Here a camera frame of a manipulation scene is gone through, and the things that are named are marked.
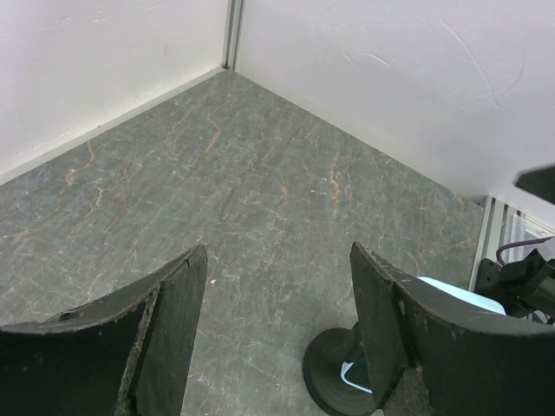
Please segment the black phone stand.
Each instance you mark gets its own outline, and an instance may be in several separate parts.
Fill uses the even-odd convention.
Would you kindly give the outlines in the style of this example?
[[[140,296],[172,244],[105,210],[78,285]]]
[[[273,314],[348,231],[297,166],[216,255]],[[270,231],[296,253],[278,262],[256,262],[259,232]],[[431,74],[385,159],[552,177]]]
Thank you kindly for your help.
[[[370,415],[376,410],[357,324],[317,335],[305,350],[303,377],[310,397],[328,415]]]

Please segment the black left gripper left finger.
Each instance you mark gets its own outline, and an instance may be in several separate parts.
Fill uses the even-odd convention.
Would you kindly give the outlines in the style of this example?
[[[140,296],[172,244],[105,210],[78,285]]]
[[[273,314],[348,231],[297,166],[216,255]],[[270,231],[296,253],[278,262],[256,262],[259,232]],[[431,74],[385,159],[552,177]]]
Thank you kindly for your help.
[[[2,326],[2,414],[180,414],[207,265],[198,245],[95,301]]]

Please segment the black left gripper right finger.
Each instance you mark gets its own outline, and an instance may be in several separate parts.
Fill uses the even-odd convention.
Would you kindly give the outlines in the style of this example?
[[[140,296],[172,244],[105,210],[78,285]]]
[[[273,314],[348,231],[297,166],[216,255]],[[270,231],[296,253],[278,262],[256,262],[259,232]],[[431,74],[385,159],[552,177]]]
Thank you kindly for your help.
[[[375,405],[415,390],[430,415],[552,415],[554,329],[451,296],[353,243],[351,275]]]

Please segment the phone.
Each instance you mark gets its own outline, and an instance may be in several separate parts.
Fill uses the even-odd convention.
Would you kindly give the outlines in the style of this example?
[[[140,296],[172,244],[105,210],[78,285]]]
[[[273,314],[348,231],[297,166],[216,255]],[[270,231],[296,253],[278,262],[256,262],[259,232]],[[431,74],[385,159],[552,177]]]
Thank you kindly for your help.
[[[497,301],[475,294],[468,290],[457,288],[451,284],[441,282],[431,277],[418,276],[418,279],[463,302],[499,315],[506,315],[504,307]],[[369,377],[367,374],[364,374],[366,370],[367,366],[364,358],[348,358],[342,363],[340,376],[342,381],[348,386],[364,393],[372,394]]]

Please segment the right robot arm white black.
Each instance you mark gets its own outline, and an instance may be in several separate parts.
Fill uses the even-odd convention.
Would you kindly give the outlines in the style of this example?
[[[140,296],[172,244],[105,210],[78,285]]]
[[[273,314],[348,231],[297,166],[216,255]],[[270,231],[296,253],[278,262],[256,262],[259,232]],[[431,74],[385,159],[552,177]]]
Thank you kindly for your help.
[[[519,172],[513,185],[545,202],[555,204],[555,165],[540,166]]]

